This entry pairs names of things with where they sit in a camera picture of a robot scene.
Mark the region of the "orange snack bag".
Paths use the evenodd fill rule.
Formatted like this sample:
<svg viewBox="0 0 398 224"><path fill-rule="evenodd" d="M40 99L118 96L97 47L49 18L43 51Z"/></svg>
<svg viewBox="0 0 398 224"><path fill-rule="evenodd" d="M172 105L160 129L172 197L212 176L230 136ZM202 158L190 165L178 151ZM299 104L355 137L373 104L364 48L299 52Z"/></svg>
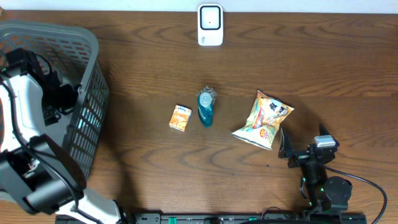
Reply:
<svg viewBox="0 0 398 224"><path fill-rule="evenodd" d="M262 90L258 90L246 124L232 135L249 144L271 151L281 122L294 109L279 99L265 94Z"/></svg>

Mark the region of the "blue liquid bottle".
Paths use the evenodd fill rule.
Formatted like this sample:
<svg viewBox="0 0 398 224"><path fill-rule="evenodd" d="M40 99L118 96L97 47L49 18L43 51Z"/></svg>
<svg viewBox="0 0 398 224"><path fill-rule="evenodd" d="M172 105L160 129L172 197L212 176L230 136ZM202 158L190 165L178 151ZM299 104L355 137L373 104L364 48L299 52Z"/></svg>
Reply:
<svg viewBox="0 0 398 224"><path fill-rule="evenodd" d="M202 125L209 128L213 124L214 103L217 92L211 87L204 87L197 93L198 115Z"/></svg>

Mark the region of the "orange tissue pack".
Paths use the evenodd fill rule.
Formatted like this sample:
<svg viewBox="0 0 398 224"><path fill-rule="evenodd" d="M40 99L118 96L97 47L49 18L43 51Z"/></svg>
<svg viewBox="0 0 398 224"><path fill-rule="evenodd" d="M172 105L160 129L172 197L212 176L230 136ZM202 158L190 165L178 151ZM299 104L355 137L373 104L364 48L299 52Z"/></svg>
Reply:
<svg viewBox="0 0 398 224"><path fill-rule="evenodd" d="M172 117L169 121L169 127L185 132L191 115L192 110L190 108L176 105L174 112L172 113Z"/></svg>

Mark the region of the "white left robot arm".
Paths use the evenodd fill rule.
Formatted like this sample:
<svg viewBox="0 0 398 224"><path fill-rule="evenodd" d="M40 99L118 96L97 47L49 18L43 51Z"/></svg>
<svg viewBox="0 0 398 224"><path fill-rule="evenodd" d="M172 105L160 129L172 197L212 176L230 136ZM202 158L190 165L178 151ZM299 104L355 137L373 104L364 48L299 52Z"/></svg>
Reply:
<svg viewBox="0 0 398 224"><path fill-rule="evenodd" d="M79 164L46 127L72 109L78 93L57 73L44 73L43 56L18 48L1 70L3 141L1 187L25 212L58 214L83 223L132 223L115 200L86 186Z"/></svg>

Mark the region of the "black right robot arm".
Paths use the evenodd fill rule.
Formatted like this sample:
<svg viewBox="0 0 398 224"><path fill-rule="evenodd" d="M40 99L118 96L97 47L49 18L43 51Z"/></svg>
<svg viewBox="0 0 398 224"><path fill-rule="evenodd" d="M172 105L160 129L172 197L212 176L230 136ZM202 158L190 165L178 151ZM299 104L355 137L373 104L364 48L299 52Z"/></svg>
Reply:
<svg viewBox="0 0 398 224"><path fill-rule="evenodd" d="M309 199L310 208L315 213L343 213L348 209L352 183L342 177L329 177L325 164L335 158L339 142L319 125L319 135L306 150L296 151L286 130L281 131L278 157L287 159L289 168L299 167L302 171L300 191Z"/></svg>

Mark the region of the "white barcode scanner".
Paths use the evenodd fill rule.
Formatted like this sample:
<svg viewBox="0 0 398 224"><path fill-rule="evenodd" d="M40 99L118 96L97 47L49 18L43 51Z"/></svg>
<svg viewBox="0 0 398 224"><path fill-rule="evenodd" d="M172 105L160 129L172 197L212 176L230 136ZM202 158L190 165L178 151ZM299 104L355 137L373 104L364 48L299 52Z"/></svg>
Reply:
<svg viewBox="0 0 398 224"><path fill-rule="evenodd" d="M201 4L197 11L198 44L212 47L223 43L223 7L219 4Z"/></svg>

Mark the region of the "dark grey plastic basket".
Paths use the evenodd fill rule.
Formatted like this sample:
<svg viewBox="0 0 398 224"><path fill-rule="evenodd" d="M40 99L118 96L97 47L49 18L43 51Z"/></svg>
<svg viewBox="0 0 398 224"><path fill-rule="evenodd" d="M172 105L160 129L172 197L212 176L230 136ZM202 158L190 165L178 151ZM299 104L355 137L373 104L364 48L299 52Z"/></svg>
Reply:
<svg viewBox="0 0 398 224"><path fill-rule="evenodd" d="M64 84L77 88L73 113L45 130L88 176L109 103L109 88L97 62L97 38L81 27L2 21L1 53L18 48L40 54L45 72L52 69Z"/></svg>

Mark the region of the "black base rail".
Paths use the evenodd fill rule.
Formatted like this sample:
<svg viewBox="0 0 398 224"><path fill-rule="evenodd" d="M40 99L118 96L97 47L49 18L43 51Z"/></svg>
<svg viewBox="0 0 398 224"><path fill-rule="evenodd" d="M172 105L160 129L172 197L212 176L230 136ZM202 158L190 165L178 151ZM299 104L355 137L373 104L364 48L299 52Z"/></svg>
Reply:
<svg viewBox="0 0 398 224"><path fill-rule="evenodd" d="M267 209L262 214L161 214L133 213L122 215L115 222L132 224L261 224L261 223L321 223L321 224L367 224L361 214L321 215L312 214L301 217L298 214L283 212L276 208Z"/></svg>

